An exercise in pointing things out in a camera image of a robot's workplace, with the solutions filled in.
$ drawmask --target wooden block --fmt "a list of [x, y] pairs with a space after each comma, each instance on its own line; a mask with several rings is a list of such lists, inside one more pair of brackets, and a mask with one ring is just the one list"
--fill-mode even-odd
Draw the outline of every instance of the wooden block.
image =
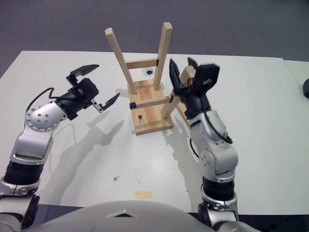
[[173, 96], [166, 96], [160, 99], [151, 99], [151, 100], [145, 100], [140, 102], [132, 102], [130, 103], [130, 109], [140, 109], [144, 107], [154, 106], [154, 105], [161, 105], [165, 103], [169, 103], [173, 99]]
[[154, 67], [158, 65], [158, 62], [159, 62], [159, 58], [133, 60], [133, 61], [127, 61], [126, 67], [128, 69]]
[[112, 50], [115, 53], [115, 56], [116, 56], [116, 58], [117, 58], [117, 60], [119, 62], [121, 70], [122, 70], [122, 72], [125, 75], [127, 84], [130, 87], [128, 89], [129, 93], [136, 94], [136, 89], [134, 87], [130, 71], [129, 71], [129, 69], [126, 66], [125, 58], [124, 58], [124, 56], [123, 56], [123, 54], [121, 52], [120, 46], [118, 44], [118, 41], [116, 40], [116, 37], [115, 37], [115, 34], [114, 34], [112, 28], [107, 28], [105, 30], [105, 35], [106, 35], [106, 38], [107, 38], [108, 42], [110, 43], [110, 46], [112, 47]]
[[[180, 81], [182, 84], [186, 83], [187, 80], [191, 77], [193, 78], [195, 75], [195, 69], [192, 66], [188, 66], [185, 67], [182, 74], [180, 75]], [[175, 109], [175, 107], [177, 107], [178, 105], [180, 105], [180, 108], [177, 108], [177, 110], [180, 112], [180, 114], [182, 115], [183, 119], [185, 120], [185, 122], [188, 124], [187, 119], [184, 115], [184, 112], [186, 111], [185, 105], [183, 103], [180, 102], [180, 99], [178, 96], [174, 96], [174, 99], [171, 103], [167, 103], [162, 107], [162, 117], [163, 118], [167, 118]]]
[[173, 27], [169, 22], [163, 23], [158, 58], [159, 63], [157, 68], [155, 69], [154, 75], [154, 88], [155, 90], [160, 89], [160, 82], [162, 77], [162, 72], [164, 68], [166, 54], [168, 53], [169, 41], [172, 35]]
[[[154, 81], [134, 82], [137, 94], [129, 94], [130, 102], [141, 102], [164, 98], [162, 89], [155, 91]], [[155, 105], [132, 110], [135, 134], [141, 135], [173, 128], [171, 117], [164, 119], [161, 115], [163, 105]]]

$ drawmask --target black cylindrical object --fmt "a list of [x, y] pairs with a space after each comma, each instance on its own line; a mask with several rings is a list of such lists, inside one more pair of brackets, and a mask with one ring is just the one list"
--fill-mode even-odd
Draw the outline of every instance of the black cylindrical object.
[[4, 181], [13, 185], [30, 185], [39, 181], [44, 164], [24, 165], [10, 161]]
[[218, 183], [203, 178], [204, 193], [218, 201], [229, 201], [234, 197], [234, 181]]
[[195, 94], [188, 95], [185, 97], [183, 102], [187, 109], [184, 114], [188, 120], [211, 109], [211, 105], [206, 97], [206, 94], [202, 97]]

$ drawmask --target floor tile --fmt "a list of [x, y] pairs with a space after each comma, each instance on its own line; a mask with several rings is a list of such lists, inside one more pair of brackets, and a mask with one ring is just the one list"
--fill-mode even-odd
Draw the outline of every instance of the floor tile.
[[14, 59], [0, 59], [0, 78], [7, 71]]
[[141, 26], [140, 40], [160, 41], [163, 24], [161, 22], [144, 23]]
[[139, 37], [141, 23], [117, 22], [112, 25], [112, 29], [116, 36], [132, 35]]
[[44, 51], [71, 51], [74, 38], [46, 38], [42, 42]]
[[224, 12], [243, 13], [246, 12], [245, 7], [239, 0], [218, 0]]
[[243, 53], [236, 42], [206, 42], [209, 55], [242, 56]]
[[238, 42], [267, 43], [267, 40], [256, 26], [241, 25], [231, 26], [231, 28]]
[[42, 50], [43, 39], [0, 41], [0, 59], [15, 59], [21, 51]]
[[64, 20], [55, 24], [50, 30], [49, 37], [57, 38], [75, 38], [82, 28], [84, 21], [82, 20]]
[[72, 51], [87, 51], [87, 52], [103, 52], [106, 39], [84, 39], [77, 38], [70, 50]]
[[197, 11], [201, 14], [223, 12], [217, 0], [194, 0]]
[[204, 41], [173, 41], [174, 54], [207, 54]]
[[276, 55], [283, 59], [309, 61], [302, 48], [295, 46], [272, 45]]
[[292, 37], [297, 45], [309, 47], [309, 31], [304, 32], [303, 34], [292, 35]]
[[202, 27], [197, 22], [173, 24], [173, 40], [204, 40]]
[[112, 26], [111, 22], [107, 21], [97, 21], [97, 20], [87, 20], [77, 37], [79, 38], [89, 38], [89, 39], [102, 39], [105, 38], [105, 29]]
[[[138, 52], [138, 36], [121, 36], [117, 37], [117, 41], [122, 52]], [[105, 43], [104, 52], [112, 52], [112, 48], [109, 43]]]
[[269, 15], [250, 15], [250, 16], [259, 28], [284, 29], [284, 24], [274, 16]]
[[293, 36], [284, 29], [267, 28], [261, 29], [261, 32], [270, 44], [297, 45]]
[[[158, 53], [160, 41], [143, 41], [139, 43], [138, 52], [140, 53]], [[173, 53], [173, 41], [169, 42], [168, 53]]]
[[115, 22], [141, 23], [145, 0], [122, 1]]
[[268, 44], [239, 43], [244, 56], [249, 57], [275, 57], [276, 54]]
[[302, 47], [301, 50], [305, 53], [307, 58], [309, 58], [309, 47]]
[[255, 26], [255, 22], [247, 13], [225, 13], [229, 25], [251, 25]]
[[220, 12], [209, 12], [206, 14], [199, 13], [198, 15], [202, 26], [208, 26], [208, 25], [220, 26], [227, 24], [225, 14]]
[[206, 41], [235, 41], [234, 33], [228, 24], [202, 25], [202, 30]]

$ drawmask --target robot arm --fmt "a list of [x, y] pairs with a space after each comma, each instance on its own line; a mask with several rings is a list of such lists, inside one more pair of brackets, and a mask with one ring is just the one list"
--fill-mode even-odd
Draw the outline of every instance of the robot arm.
[[186, 105], [190, 122], [191, 139], [197, 147], [200, 170], [203, 175], [202, 198], [198, 212], [203, 223], [219, 230], [227, 221], [238, 221], [237, 196], [234, 192], [235, 167], [238, 157], [232, 140], [216, 111], [206, 97], [206, 92], [217, 82], [219, 67], [198, 66], [188, 59], [196, 74], [182, 85], [177, 65], [170, 61], [169, 74], [174, 94]]
[[0, 231], [17, 232], [33, 223], [40, 199], [34, 193], [60, 122], [67, 118], [73, 120], [77, 112], [91, 105], [102, 113], [118, 98], [119, 94], [104, 106], [97, 104], [94, 97], [98, 89], [91, 80], [84, 78], [77, 82], [77, 76], [84, 76], [97, 67], [87, 65], [72, 71], [67, 77], [72, 88], [67, 93], [61, 97], [50, 94], [50, 99], [55, 101], [27, 109], [24, 131], [15, 142], [5, 176], [0, 180]]

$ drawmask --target gray floor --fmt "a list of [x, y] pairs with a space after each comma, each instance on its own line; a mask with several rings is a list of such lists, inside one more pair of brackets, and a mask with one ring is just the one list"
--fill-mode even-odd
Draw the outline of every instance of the gray floor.
[[162, 22], [170, 53], [309, 61], [308, 0], [0, 0], [0, 76], [22, 50], [156, 53]]

